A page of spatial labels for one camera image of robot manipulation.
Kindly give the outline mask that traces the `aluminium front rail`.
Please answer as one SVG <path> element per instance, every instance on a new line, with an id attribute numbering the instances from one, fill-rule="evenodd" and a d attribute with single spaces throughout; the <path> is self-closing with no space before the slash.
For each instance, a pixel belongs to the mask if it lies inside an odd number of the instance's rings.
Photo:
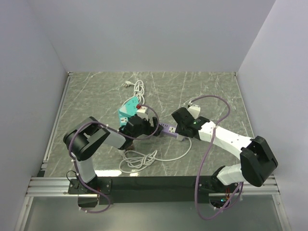
<path id="1" fill-rule="evenodd" d="M 245 182 L 233 206 L 219 212 L 192 202 L 114 204 L 98 214 L 77 207 L 66 178 L 30 180 L 17 231 L 283 231 L 279 190 L 271 176 L 262 187 Z"/>

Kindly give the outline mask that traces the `aluminium left edge rail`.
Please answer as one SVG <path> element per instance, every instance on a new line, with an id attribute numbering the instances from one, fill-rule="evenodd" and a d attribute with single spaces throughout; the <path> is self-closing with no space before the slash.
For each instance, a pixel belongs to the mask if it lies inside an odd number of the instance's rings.
<path id="1" fill-rule="evenodd" d="M 45 171 L 46 170 L 48 160 L 49 160 L 49 157 L 50 157 L 50 153 L 51 153 L 51 148 L 52 148 L 54 138 L 55 138 L 55 133 L 56 133 L 56 130 L 57 130 L 57 127 L 58 127 L 58 124 L 59 124 L 59 119 L 60 119 L 64 99 L 65 99 L 65 96 L 66 96 L 66 93 L 67 93 L 68 85 L 70 83 L 70 79 L 71 79 L 72 74 L 73 74 L 73 72 L 67 73 L 67 79 L 66 79 L 66 82 L 65 82 L 64 90 L 63 90 L 63 93 L 62 93 L 62 96 L 61 96 L 61 100 L 60 100 L 59 107 L 58 107 L 58 110 L 57 110 L 56 118 L 55 118 L 52 130 L 51 130 L 51 135 L 50 135 L 50 138 L 49 138 L 49 141 L 48 141 L 48 144 L 47 144 L 47 147 L 46 147 L 45 155 L 43 157 L 43 161 L 42 161 L 42 164 L 41 164 L 39 171 Z"/>

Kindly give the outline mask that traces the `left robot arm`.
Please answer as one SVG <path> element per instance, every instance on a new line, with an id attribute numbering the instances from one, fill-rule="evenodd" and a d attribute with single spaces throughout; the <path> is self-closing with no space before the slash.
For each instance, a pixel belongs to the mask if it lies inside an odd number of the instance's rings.
<path id="1" fill-rule="evenodd" d="M 157 117 L 153 117 L 153 123 L 150 123 L 149 119 L 134 115 L 119 130 L 103 126 L 92 116 L 86 118 L 63 138 L 76 167 L 79 188 L 84 193 L 91 193 L 99 188 L 92 156 L 102 144 L 124 151 L 139 136 L 158 136 L 162 130 L 163 126 L 159 124 Z"/>

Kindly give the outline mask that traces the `white square charger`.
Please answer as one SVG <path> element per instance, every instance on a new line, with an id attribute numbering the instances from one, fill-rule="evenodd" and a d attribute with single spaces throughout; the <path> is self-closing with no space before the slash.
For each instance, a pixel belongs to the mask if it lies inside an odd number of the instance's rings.
<path id="1" fill-rule="evenodd" d="M 183 140 L 185 140 L 185 137 L 178 134 L 177 137 L 176 137 L 176 139 L 177 139 L 178 141 L 183 141 Z"/>

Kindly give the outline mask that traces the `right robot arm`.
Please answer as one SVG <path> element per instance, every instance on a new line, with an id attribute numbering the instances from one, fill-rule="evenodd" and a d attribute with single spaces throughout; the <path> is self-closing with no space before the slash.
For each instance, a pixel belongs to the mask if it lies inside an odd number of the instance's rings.
<path id="1" fill-rule="evenodd" d="M 217 192 L 224 191 L 227 186 L 233 183 L 243 181 L 260 187 L 278 166 L 270 146 L 261 136 L 250 138 L 238 135 L 217 126 L 205 117 L 193 117 L 184 107 L 179 108 L 171 115 L 177 123 L 177 134 L 212 142 L 240 160 L 239 164 L 220 167 L 213 174 L 211 186 Z"/>

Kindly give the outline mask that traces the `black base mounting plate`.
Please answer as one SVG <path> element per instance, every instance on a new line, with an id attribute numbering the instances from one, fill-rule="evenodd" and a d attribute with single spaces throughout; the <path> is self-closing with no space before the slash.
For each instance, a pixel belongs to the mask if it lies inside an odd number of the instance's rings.
<path id="1" fill-rule="evenodd" d="M 196 176 L 163 177 L 98 177 L 92 188 L 100 190 L 113 203 L 190 202 L 194 201 Z M 200 176 L 198 203 L 208 204 L 211 193 L 231 193 L 238 183 L 225 186 L 212 176 Z M 95 207 L 107 205 L 103 196 L 84 187 L 78 179 L 71 179 L 69 195 L 79 195 L 78 205 Z"/>

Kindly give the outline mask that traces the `teal triangular power strip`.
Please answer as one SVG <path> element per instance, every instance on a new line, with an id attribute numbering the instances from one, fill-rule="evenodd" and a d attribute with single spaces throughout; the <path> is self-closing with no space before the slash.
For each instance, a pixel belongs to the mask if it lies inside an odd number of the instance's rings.
<path id="1" fill-rule="evenodd" d="M 118 115 L 124 115 L 127 117 L 132 117 L 136 114 L 136 106 L 139 104 L 138 98 L 133 96 L 131 97 L 123 106 L 118 109 Z"/>

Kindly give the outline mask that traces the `purple power strip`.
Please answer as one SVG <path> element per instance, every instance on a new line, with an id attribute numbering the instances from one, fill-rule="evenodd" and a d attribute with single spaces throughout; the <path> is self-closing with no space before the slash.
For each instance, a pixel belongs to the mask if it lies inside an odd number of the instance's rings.
<path id="1" fill-rule="evenodd" d="M 177 138 L 178 134 L 176 133 L 176 128 L 166 124 L 166 123 L 160 123 L 160 126 L 163 128 L 160 132 L 161 134 L 171 136 L 173 138 Z"/>

